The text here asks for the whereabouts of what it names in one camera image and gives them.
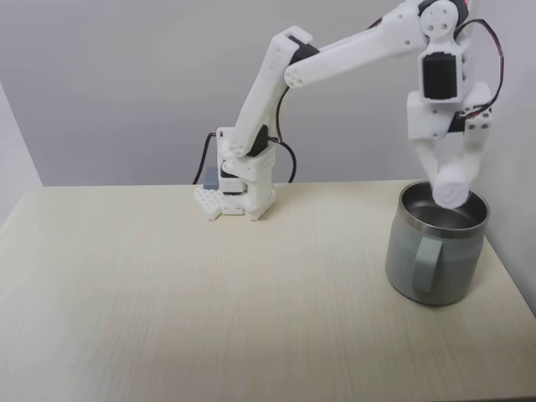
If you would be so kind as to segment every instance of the black cable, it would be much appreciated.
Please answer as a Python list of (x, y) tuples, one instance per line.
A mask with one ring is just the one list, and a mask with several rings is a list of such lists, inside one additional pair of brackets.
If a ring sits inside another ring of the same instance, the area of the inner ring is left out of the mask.
[(294, 178), (296, 177), (296, 170), (297, 170), (297, 160), (296, 160), (296, 154), (294, 153), (294, 151), (292, 151), (292, 148), (290, 147), (290, 145), (284, 143), (284, 142), (280, 142), (277, 138), (271, 138), (270, 141), (276, 143), (276, 144), (279, 144), (281, 145), (282, 147), (284, 147), (288, 153), (291, 154), (291, 158), (292, 158), (292, 174), (291, 174), (291, 178), (288, 180), (288, 183), (294, 183)]
[(502, 52), (503, 47), (501, 46), (501, 42), (499, 41), (499, 37), (497, 36), (495, 31), (493, 31), (493, 28), (490, 26), (489, 23), (487, 23), (486, 20), (479, 18), (479, 19), (472, 19), (471, 21), (467, 21), (466, 23), (463, 23), (458, 28), (456, 28), (456, 31), (454, 33), (454, 39), (457, 39), (457, 37), (461, 33), (461, 31), (467, 25), (469, 25), (470, 23), (479, 23), (479, 24), (481, 24), (488, 31), (488, 33), (492, 36), (493, 42), (495, 42), (495, 46), (497, 47), (497, 52), (499, 53), (499, 59), (501, 60), (501, 72), (500, 72), (499, 86), (497, 88), (497, 92), (495, 93), (495, 96), (488, 103), (485, 103), (484, 105), (478, 105), (477, 106), (478, 110), (473, 111), (473, 112), (467, 114), (466, 116), (463, 116), (466, 119), (472, 119), (473, 117), (478, 116), (483, 111), (486, 111), (490, 107), (492, 107), (493, 104), (497, 101), (497, 99), (499, 97), (499, 94), (501, 93), (501, 89), (503, 88), (503, 82), (504, 82), (504, 53)]
[(369, 26), (369, 27), (367, 28), (367, 30), (372, 29), (372, 28), (377, 27), (378, 25), (380, 25), (381, 22), (382, 22), (382, 19), (384, 19), (384, 18), (383, 18), (383, 17), (382, 17), (382, 18), (378, 18), (378, 19), (377, 19), (371, 26)]
[(290, 88), (287, 86), (285, 92), (283, 92), (283, 95), (279, 99), (279, 102), (277, 103), (276, 108), (276, 130), (277, 130), (277, 137), (279, 138), (279, 142), (283, 143), (283, 136), (281, 135), (281, 126), (279, 124), (279, 115), (281, 113), (281, 103), (283, 103), (283, 100), (285, 99), (285, 95), (288, 93), (288, 90)]
[(212, 137), (216, 137), (215, 132), (211, 132), (207, 135), (207, 139), (204, 142), (204, 148), (203, 148), (203, 155), (201, 156), (201, 163), (199, 164), (199, 170), (198, 174), (196, 174), (195, 179), (193, 180), (193, 184), (197, 184), (199, 181), (199, 178), (201, 177), (201, 173), (203, 172), (204, 168), (204, 160), (207, 158), (207, 151), (209, 150), (210, 140)]

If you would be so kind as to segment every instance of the white object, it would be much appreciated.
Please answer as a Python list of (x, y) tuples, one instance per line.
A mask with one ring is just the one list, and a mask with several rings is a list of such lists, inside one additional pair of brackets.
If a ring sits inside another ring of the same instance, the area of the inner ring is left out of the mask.
[[(481, 116), (468, 120), (466, 131), (463, 124), (458, 127), (453, 121), (457, 112), (473, 110), (491, 96), (487, 85), (468, 83), (465, 65), (471, 43), (464, 33), (455, 40), (459, 19), (457, 5), (451, 0), (406, 1), (386, 14), (378, 26), (298, 60), (293, 58), (308, 46), (312, 36), (298, 27), (276, 35), (235, 126), (218, 130), (219, 190), (224, 194), (223, 202), (243, 209), (252, 220), (260, 218), (275, 202), (271, 176), (275, 145), (270, 143), (256, 156), (250, 151), (263, 126), (275, 136), (276, 106), (287, 86), (301, 88), (380, 59), (420, 52), (419, 90), (408, 99), (409, 138), (435, 188), (436, 202), (446, 208), (461, 206), (480, 169), (491, 113), (487, 113), (486, 123), (480, 121)], [(435, 67), (437, 63), (442, 63), (441, 68)], [(467, 133), (465, 141), (445, 158), (439, 158), (437, 143), (456, 131), (462, 137)], [(212, 211), (205, 214), (213, 219)]]

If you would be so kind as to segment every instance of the table surface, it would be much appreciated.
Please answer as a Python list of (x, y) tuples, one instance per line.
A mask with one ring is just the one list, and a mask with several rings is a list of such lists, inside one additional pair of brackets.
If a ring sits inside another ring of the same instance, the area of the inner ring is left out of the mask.
[(46, 188), (0, 229), (0, 400), (536, 395), (536, 319), (486, 242), (429, 308), (384, 259), (407, 182), (282, 185), (259, 222), (193, 187)]

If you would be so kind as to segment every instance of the white robotic arm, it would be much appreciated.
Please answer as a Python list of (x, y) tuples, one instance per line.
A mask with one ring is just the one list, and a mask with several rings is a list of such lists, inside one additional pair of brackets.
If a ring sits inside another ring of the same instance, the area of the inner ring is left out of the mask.
[[(491, 98), (487, 85), (467, 84), (470, 42), (456, 31), (467, 15), (465, 0), (410, 0), (376, 26), (325, 48), (311, 46), (312, 36), (298, 27), (276, 35), (235, 127), (217, 131), (219, 189), (196, 190), (207, 217), (246, 213), (257, 220), (275, 202), (271, 173), (276, 150), (269, 140), (277, 104), (289, 88), (416, 52), (420, 88), (408, 99), (410, 140), (436, 202), (451, 209), (465, 203), (491, 126), (490, 111), (472, 119), (461, 116)], [(447, 133), (458, 133), (461, 141), (441, 150), (438, 144)]]

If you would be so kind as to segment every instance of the white wall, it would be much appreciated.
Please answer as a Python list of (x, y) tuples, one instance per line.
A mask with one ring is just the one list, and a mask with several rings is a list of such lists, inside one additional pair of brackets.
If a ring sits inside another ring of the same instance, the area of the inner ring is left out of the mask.
[(33, 164), (0, 85), (0, 226), (23, 195), (41, 187)]
[[(191, 183), (206, 134), (234, 125), (274, 34), (297, 24), (323, 46), (398, 3), (2, 0), (0, 80), (45, 185)], [(406, 141), (416, 85), (408, 57), (289, 94), (296, 180), (420, 177)]]
[[(479, 14), (495, 28), (506, 57), (502, 95), (477, 184), (492, 207), (488, 237), (536, 313), (536, 48), (533, 0), (481, 1)], [(496, 88), (492, 41), (475, 28), (476, 71)]]

